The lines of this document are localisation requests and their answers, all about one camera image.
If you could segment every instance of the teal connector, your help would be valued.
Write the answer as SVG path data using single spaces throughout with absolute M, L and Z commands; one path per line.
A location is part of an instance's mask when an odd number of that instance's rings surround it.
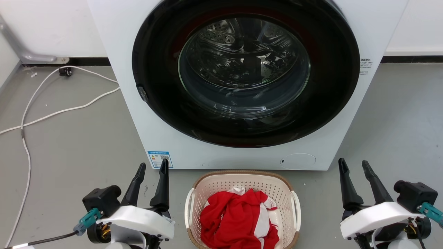
M 101 218 L 101 213 L 97 208 L 91 209 L 83 218 L 78 221 L 74 227 L 74 231 L 78 231 L 77 236 L 83 235 L 88 227 L 92 226 L 98 219 Z
M 438 210 L 433 205 L 424 202 L 421 204 L 421 207 L 419 209 L 419 212 L 426 215 L 426 217 L 430 218 L 431 220 L 437 222 L 441 228 L 443 228 L 443 212 Z

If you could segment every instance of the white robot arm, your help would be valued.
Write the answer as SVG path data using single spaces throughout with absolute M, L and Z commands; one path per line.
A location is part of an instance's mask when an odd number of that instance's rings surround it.
M 346 161 L 340 158 L 338 165 L 345 209 L 340 223 L 343 238 L 354 239 L 361 249 L 418 249 L 410 241 L 418 239 L 424 249 L 422 239 L 431 233 L 429 217 L 437 217 L 437 222 L 441 219 L 432 206 L 438 194 L 435 190 L 423 183 L 398 181 L 394 190 L 400 196 L 395 202 L 369 163 L 363 161 L 363 171 L 375 198 L 374 206 L 364 206 L 349 177 Z
M 142 163 L 126 191 L 121 203 L 118 186 L 95 189 L 83 198 L 86 209 L 97 208 L 102 217 L 87 229 L 93 243 L 110 243 L 106 249 L 158 249 L 162 241 L 174 237 L 175 221 L 169 209 L 168 160 L 160 168 L 159 184 L 151 199 L 151 208 L 137 207 L 140 184 L 143 182 L 146 164 Z

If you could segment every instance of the white washing machine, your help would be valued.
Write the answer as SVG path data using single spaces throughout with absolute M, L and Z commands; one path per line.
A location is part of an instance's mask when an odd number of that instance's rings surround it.
M 89 0 L 151 166 L 327 170 L 408 0 Z

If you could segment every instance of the laundry basket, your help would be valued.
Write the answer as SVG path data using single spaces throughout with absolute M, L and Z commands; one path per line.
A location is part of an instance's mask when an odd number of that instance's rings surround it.
M 200 238 L 200 213 L 207 199 L 220 191 L 243 187 L 248 191 L 261 190 L 277 203 L 277 209 L 268 211 L 272 224 L 277 225 L 279 242 L 275 249 L 291 249 L 297 243 L 300 231 L 300 201 L 289 182 L 282 176 L 261 171 L 214 171 L 198 179 L 186 198 L 185 225 L 192 243 L 200 249 L 208 248 Z

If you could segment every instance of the gray floor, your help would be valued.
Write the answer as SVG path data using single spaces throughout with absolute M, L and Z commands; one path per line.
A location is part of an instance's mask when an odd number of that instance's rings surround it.
M 114 77 L 110 67 L 89 68 Z M 53 68 L 23 70 L 0 96 L 0 130 L 20 124 L 26 104 Z M 345 157 L 357 192 L 373 204 L 361 161 L 368 160 L 393 197 L 399 180 L 424 182 L 443 193 L 443 64 L 384 64 L 369 87 L 336 159 L 328 171 L 279 171 L 290 180 L 302 203 L 299 249 L 355 249 L 341 238 L 340 182 L 336 161 Z M 75 70 L 70 78 L 53 76 L 29 110 L 26 121 L 83 105 L 117 85 Z M 85 213 L 82 198 L 94 188 L 111 184 L 126 189 L 141 162 L 148 159 L 121 92 L 93 105 L 52 117 L 25 128 L 32 158 L 29 196 L 12 245 L 72 231 Z M 26 186 L 27 157 L 19 130 L 0 135 L 0 242 L 5 243 Z M 174 240 L 163 249 L 194 248 L 183 222 L 186 194 L 205 170 L 171 172 L 171 215 Z M 139 206 L 148 206 L 158 175 L 149 168 Z M 443 198 L 436 203 L 443 209 Z M 443 233 L 434 226 L 428 248 L 439 248 Z M 104 248 L 86 235 L 37 248 Z

